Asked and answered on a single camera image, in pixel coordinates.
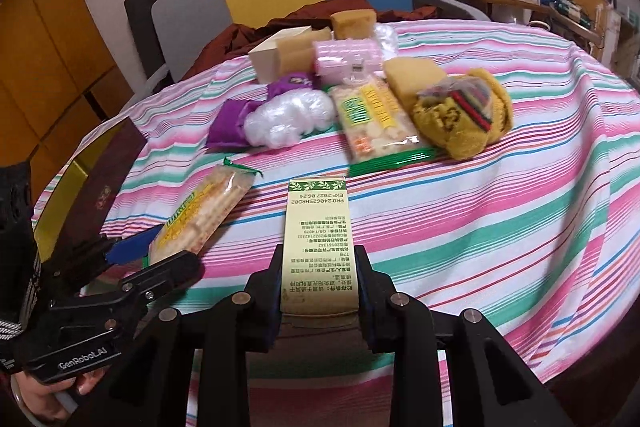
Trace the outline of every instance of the purple bag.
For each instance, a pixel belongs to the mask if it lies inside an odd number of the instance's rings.
[[[292,89],[300,89],[302,87],[313,89],[313,77],[314,76],[309,73],[289,73],[281,76],[277,82],[267,86],[267,100],[271,100],[279,94],[283,94]]]
[[[244,119],[258,109],[264,100],[228,99],[222,103],[216,119],[209,127],[206,147],[209,149],[229,150],[251,147],[244,136]]]

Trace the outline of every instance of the yellow sponge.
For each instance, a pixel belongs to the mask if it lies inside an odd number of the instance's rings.
[[[383,68],[387,84],[409,114],[418,100],[418,91],[437,84],[447,76],[430,58],[396,57],[386,60]]]
[[[313,73],[316,61],[315,41],[330,41],[331,30],[305,32],[294,37],[284,37],[276,41],[280,61],[280,76],[289,73]]]
[[[369,39],[373,36],[376,12],[374,10],[345,10],[331,15],[331,23],[337,41]]]

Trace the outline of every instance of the yellow label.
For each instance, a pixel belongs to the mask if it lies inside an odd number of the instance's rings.
[[[398,105],[398,99],[394,96],[391,90],[388,88],[386,84],[380,86],[380,94],[386,103],[386,107],[391,112],[398,112],[400,110],[400,106]]]
[[[198,213],[202,206],[202,200],[204,197],[215,187],[215,184],[207,184],[202,190],[194,190],[186,199],[180,204],[178,209],[174,212],[160,231],[158,238],[158,247],[162,247],[167,241],[170,241],[180,235],[180,232],[184,230],[191,218]]]
[[[332,316],[358,309],[349,201],[344,178],[289,182],[280,309]]]
[[[387,110],[385,103],[380,99],[378,90],[375,86],[362,86],[360,88],[360,92],[366,100],[367,106],[370,107],[371,112],[375,115],[376,119],[384,129],[387,127],[397,127],[396,121],[389,114],[389,111]]]

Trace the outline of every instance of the orange cabinet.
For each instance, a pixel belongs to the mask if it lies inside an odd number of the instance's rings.
[[[0,166],[29,159],[34,200],[130,97],[84,0],[0,0]]]

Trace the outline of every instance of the striped tablecloth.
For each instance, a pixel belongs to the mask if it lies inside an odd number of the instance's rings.
[[[448,73],[491,71],[513,99],[515,127],[467,162],[348,179],[354,241],[374,269],[432,309],[481,310],[548,380],[603,338],[640,291],[639,97],[573,43],[542,30],[449,20],[394,26],[403,55],[431,57]],[[126,236],[168,218],[222,161],[203,145],[223,100],[265,95],[240,57],[125,111],[148,144],[104,232]],[[233,159],[264,178],[217,232],[204,279],[178,303],[182,312],[211,306],[268,265],[283,238],[290,178],[345,174],[348,165],[336,130]],[[284,328],[272,353],[248,358],[254,426],[388,425],[392,356],[368,353],[357,330]],[[195,415],[193,394],[188,423]]]

